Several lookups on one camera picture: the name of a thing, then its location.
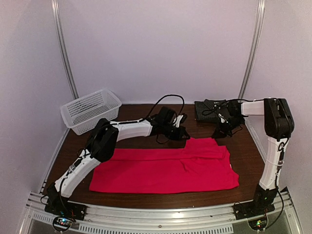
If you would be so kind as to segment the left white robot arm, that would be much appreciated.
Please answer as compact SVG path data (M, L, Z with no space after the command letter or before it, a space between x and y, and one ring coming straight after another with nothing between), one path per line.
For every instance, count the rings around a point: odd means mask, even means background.
M102 118L91 132L81 154L68 170L47 189L51 208L59 216L70 212L68 199L82 180L99 164L110 160L117 142L135 137L164 135L169 140L189 140L190 135L181 125L184 117L179 115L173 123L157 122L155 118L130 121L108 121Z

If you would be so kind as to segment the red garment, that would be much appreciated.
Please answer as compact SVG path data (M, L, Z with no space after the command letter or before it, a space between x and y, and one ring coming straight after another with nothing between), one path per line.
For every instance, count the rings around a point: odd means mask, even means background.
M119 194L178 194L239 186L230 153L212 138L191 138L184 148L116 149L94 170L89 190Z

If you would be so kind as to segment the right aluminium corner post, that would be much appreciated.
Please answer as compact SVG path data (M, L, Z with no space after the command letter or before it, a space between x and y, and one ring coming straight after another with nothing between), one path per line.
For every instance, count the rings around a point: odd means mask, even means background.
M252 74L253 65L258 49L258 45L260 42L260 37L263 29L263 23L264 23L264 17L265 17L265 9L266 9L266 1L265 0L259 0L257 11L256 11L256 17L255 17L255 24L254 24L254 31L253 31L253 37L252 37L252 43L250 47L250 52L246 64L245 73L243 76L243 81L241 84L240 92L238 98L243 98L245 95L245 92L247 90L248 82Z

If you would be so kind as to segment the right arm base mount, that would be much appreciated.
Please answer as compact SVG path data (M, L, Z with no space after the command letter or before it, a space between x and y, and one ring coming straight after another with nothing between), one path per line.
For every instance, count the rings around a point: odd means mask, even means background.
M268 213L275 211L273 202L277 195L281 199L282 207L275 220L269 222ZM285 203L278 186L272 190L264 190L260 185L257 185L252 201L235 202L232 208L236 220L251 218L248 221L249 227L259 233L266 231L280 219Z

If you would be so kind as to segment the aluminium corner post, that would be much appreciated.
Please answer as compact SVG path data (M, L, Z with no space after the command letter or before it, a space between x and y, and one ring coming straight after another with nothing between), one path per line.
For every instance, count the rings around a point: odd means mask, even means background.
M58 0L51 0L51 6L52 6L52 13L53 13L53 18L56 26L56 34L58 37L58 44L59 44L59 49L60 49L60 55L61 59L63 62L64 70L66 73L68 85L71 91L71 94L74 99L79 98L78 95L78 90L74 81L70 61L69 61L69 56L65 44L65 38L64 38L64 33L63 33L63 28L62 28L62 22L61 22L61 15L60 15L60 10L59 10L59 1Z
M264 23L264 17L265 17L265 9L266 9L266 1L265 0L259 0L257 11L256 11L256 17L255 17L255 24L254 24L254 31L253 31L253 37L252 37L252 43L250 47L250 52L246 64L245 73L243 76L243 81L241 84L240 92L238 98L243 98L245 95L245 92L247 90L248 82L252 74L253 65L258 49L258 45L260 42L260 37L263 29L263 23Z

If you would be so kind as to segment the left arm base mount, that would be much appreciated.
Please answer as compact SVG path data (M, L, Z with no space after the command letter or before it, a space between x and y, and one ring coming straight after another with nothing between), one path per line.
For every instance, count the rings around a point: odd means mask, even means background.
M86 213L86 205L77 204L68 201L57 189L55 183L47 188L47 194L40 198L42 204L45 205L44 210L50 214L56 215L52 221L53 229L58 233L68 231L77 220L83 221Z

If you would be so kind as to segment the black pinstriped shirt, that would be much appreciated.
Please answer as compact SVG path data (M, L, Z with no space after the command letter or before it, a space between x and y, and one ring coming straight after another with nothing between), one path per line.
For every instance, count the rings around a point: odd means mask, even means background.
M195 118L200 122L217 123L217 114L221 106L225 104L225 100L209 100L195 101Z

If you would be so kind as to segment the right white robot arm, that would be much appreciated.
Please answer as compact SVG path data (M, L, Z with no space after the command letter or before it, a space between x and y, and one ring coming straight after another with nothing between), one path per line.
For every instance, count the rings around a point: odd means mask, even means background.
M294 120L288 102L284 98L264 98L259 100L231 99L219 106L226 107L229 117L217 115L217 126L212 138L225 138L234 135L233 130L245 123L245 118L262 116L268 137L268 151L265 167L258 186L262 191L277 190L284 155L294 131Z

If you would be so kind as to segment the left aluminium corner post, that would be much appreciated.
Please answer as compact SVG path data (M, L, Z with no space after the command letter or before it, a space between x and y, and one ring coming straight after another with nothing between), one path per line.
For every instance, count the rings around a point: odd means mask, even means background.
M59 10L59 1L58 0L51 0L51 6L52 6L52 13L53 13L53 18L56 26L56 34L58 37L58 44L59 44L59 49L60 49L60 55L61 59L63 62L64 70L66 73L68 85L71 91L71 94L74 99L79 98L78 95L78 90L74 81L70 61L69 61L69 56L65 44L65 38L64 38L64 33L63 33L63 28L62 28L62 22L61 22L61 15L60 15L60 10Z

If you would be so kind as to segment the white plastic laundry basket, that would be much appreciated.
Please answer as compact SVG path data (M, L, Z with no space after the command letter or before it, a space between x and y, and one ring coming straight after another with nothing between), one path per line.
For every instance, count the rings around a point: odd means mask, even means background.
M66 127L80 136L94 129L101 118L116 119L121 105L113 92L102 89L61 106L60 112Z

